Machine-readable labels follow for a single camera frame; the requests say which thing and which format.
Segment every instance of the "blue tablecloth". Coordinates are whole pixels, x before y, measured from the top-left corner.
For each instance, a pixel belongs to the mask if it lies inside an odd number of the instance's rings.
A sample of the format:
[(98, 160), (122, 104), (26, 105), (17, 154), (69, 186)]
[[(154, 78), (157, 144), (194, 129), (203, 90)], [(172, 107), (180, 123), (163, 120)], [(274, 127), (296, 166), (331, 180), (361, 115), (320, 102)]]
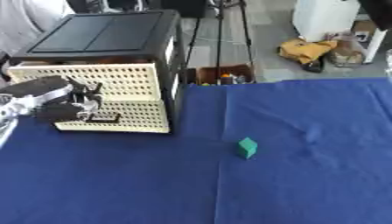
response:
[[(23, 120), (0, 151), (1, 224), (392, 223), (392, 84), (190, 87), (176, 136)], [(249, 161), (236, 142), (259, 144)]]

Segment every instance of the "small cube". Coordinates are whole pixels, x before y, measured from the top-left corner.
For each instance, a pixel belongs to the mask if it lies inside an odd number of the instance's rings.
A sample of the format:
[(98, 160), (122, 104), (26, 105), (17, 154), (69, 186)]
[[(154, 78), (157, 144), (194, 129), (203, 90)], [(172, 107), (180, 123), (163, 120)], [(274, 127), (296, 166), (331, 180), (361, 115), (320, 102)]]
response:
[(249, 159), (257, 152), (257, 142), (253, 141), (249, 137), (241, 140), (238, 144), (240, 145), (238, 154), (243, 158)]

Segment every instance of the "floor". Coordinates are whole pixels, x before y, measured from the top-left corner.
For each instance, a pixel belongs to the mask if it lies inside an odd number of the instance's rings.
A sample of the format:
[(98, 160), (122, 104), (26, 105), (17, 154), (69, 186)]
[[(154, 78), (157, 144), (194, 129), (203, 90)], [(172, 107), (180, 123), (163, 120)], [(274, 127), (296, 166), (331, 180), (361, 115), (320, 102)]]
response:
[[(295, 38), (291, 14), (296, 0), (246, 0), (249, 29), (253, 40), (255, 73), (259, 82), (293, 79), (329, 79), (382, 77), (387, 66), (385, 52), (392, 43), (384, 43), (374, 63), (356, 68), (337, 68), (326, 63), (323, 73), (303, 71), (298, 64), (277, 56), (276, 49), (282, 42)], [(242, 29), (242, 17), (238, 7), (225, 11), (223, 27), (222, 63), (249, 62)], [(189, 43), (194, 27), (193, 19), (183, 21), (185, 42)], [(216, 39), (218, 20), (210, 10), (202, 20), (198, 40), (191, 58), (190, 67), (212, 66), (216, 61)]]

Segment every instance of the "cream perforated panel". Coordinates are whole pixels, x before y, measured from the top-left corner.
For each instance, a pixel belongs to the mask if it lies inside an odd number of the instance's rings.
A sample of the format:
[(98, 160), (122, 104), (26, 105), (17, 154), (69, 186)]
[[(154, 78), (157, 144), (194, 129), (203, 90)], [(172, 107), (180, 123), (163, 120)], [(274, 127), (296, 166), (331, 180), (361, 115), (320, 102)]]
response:
[(71, 77), (94, 89), (102, 83), (106, 101), (154, 101), (161, 94), (155, 64), (13, 66), (8, 71), (15, 82), (48, 75)]
[(95, 88), (102, 83), (103, 103), (94, 120), (112, 121), (120, 114), (119, 123), (61, 122), (59, 130), (124, 131), (168, 133), (165, 104), (161, 100), (155, 64), (14, 66), (9, 75), (15, 82), (29, 81), (48, 75), (71, 77)]
[(119, 123), (62, 122), (60, 130), (126, 131), (168, 133), (169, 124), (162, 101), (105, 101), (95, 120), (113, 120), (120, 114)]

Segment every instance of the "black stand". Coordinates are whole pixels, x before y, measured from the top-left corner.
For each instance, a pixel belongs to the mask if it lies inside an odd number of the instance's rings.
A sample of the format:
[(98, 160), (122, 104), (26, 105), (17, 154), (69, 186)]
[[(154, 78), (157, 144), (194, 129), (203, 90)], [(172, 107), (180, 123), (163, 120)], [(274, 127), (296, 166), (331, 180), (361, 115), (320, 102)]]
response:
[[(225, 18), (225, 16), (224, 16), (225, 11), (224, 10), (227, 8), (235, 7), (235, 6), (240, 6), (240, 9), (241, 9), (242, 24), (243, 24), (243, 29), (244, 29), (244, 33), (245, 33), (246, 45), (248, 48), (248, 59), (249, 59), (252, 71), (255, 71), (255, 64), (253, 61), (253, 53), (252, 53), (252, 39), (250, 38), (250, 34), (249, 34), (248, 18), (247, 18), (247, 14), (246, 14), (247, 4), (245, 3), (245, 0), (239, 0), (238, 2), (235, 2), (235, 3), (231, 3), (230, 1), (226, 1), (226, 2), (224, 2), (224, 1), (225, 0), (220, 0), (220, 3), (218, 6), (213, 5), (214, 8), (218, 8), (218, 10), (219, 10), (218, 15), (217, 15), (217, 18), (219, 20), (219, 26), (218, 26), (219, 30), (218, 30), (218, 46), (217, 46), (216, 70), (215, 70), (215, 75), (216, 75), (217, 79), (219, 79), (219, 77), (221, 77), (221, 45), (222, 45), (223, 20)], [(196, 41), (196, 36), (199, 32), (199, 28), (200, 28), (200, 18), (197, 18), (196, 25), (193, 30), (192, 40), (189, 43), (188, 55), (186, 57), (186, 65), (187, 66), (189, 63), (189, 59), (192, 56), (192, 51), (194, 48), (194, 43)]]

